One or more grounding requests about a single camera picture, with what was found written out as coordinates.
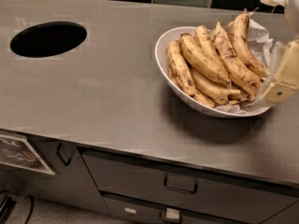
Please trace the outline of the cream flat gripper finger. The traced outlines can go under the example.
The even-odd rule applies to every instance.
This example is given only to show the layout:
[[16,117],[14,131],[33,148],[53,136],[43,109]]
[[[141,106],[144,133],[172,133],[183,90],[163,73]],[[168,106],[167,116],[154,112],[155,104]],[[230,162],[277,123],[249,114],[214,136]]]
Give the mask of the cream flat gripper finger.
[[258,93],[259,105],[280,105],[299,91],[299,40],[277,42],[270,56],[269,76]]

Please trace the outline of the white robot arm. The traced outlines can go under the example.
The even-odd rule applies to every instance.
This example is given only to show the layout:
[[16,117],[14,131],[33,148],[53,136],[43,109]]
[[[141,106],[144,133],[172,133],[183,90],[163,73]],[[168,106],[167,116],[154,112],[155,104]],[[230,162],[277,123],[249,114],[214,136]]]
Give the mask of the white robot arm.
[[286,45],[283,55],[275,53],[270,75],[255,99],[257,105],[274,106],[286,102],[299,91],[299,0],[261,0],[261,3],[283,6],[285,21],[295,31],[295,38]]

